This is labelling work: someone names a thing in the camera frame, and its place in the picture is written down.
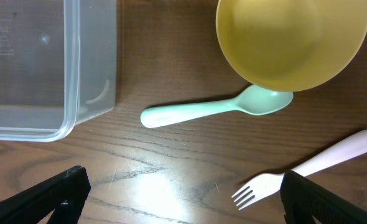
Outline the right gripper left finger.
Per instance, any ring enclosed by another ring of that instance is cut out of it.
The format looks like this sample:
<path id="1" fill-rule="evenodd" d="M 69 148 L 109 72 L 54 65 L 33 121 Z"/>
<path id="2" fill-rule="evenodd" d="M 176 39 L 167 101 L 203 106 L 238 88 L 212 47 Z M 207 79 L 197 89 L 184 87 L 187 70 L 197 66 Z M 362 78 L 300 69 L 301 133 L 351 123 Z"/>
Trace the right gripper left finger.
<path id="1" fill-rule="evenodd" d="M 77 223 L 91 186 L 82 166 L 69 168 L 0 202 L 0 223 Z"/>

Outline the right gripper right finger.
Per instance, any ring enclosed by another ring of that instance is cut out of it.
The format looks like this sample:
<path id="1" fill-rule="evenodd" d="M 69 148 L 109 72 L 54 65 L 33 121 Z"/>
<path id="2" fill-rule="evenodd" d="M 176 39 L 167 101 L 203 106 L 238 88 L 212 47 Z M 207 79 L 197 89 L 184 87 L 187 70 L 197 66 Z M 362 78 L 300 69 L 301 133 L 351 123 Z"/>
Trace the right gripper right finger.
<path id="1" fill-rule="evenodd" d="M 290 170 L 280 188 L 287 224 L 367 224 L 367 212 Z"/>

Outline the pink plastic fork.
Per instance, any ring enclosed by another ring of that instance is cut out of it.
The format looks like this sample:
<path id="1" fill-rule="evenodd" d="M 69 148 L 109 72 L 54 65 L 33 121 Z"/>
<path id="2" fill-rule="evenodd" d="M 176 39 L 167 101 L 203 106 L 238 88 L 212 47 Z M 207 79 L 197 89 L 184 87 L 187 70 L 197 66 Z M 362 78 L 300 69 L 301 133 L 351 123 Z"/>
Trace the pink plastic fork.
<path id="1" fill-rule="evenodd" d="M 294 167 L 292 171 L 303 177 L 356 158 L 367 153 L 367 130 L 359 131 Z M 284 174 L 256 175 L 237 190 L 231 198 L 242 210 L 279 191 Z"/>

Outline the mint green plastic spoon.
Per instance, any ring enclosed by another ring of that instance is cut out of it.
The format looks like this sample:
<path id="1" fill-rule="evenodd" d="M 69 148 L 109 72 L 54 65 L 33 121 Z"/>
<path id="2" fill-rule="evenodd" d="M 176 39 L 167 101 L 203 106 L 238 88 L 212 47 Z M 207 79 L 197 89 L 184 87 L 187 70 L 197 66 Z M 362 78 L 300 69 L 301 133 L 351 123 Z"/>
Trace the mint green plastic spoon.
<path id="1" fill-rule="evenodd" d="M 293 92 L 272 91 L 251 85 L 238 96 L 227 100 L 147 108 L 141 113 L 140 120 L 147 128 L 158 128 L 228 111 L 262 116 L 285 108 L 293 98 Z"/>

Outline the clear plastic container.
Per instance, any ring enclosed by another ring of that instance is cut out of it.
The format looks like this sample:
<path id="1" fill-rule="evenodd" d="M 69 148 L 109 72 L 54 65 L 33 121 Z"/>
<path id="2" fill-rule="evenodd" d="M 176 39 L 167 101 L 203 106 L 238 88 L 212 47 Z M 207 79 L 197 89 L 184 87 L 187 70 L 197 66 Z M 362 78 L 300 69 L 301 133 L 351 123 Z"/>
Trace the clear plastic container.
<path id="1" fill-rule="evenodd" d="M 0 141 L 52 142 L 116 103 L 118 3 L 0 0 Z"/>

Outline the yellow plastic bowl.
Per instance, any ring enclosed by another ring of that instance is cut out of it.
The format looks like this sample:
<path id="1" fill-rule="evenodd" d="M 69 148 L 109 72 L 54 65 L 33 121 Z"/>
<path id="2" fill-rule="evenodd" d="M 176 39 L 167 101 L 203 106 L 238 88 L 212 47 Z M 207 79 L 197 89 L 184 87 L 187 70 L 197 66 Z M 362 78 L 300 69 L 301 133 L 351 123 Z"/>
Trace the yellow plastic bowl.
<path id="1" fill-rule="evenodd" d="M 367 33 L 367 0 L 219 0 L 216 34 L 232 69 L 275 91 L 338 75 Z"/>

